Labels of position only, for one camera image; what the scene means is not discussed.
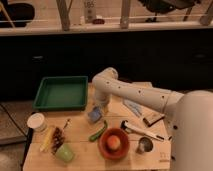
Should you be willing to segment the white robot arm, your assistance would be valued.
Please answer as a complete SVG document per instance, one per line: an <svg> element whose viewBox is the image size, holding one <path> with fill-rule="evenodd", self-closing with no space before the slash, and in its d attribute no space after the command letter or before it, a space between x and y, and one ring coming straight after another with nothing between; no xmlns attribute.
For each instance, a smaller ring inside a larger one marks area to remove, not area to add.
<svg viewBox="0 0 213 171"><path fill-rule="evenodd" d="M92 84L100 106L107 106L113 94L173 116L170 171L213 171L213 92L142 87L119 81L112 67L96 74Z"/></svg>

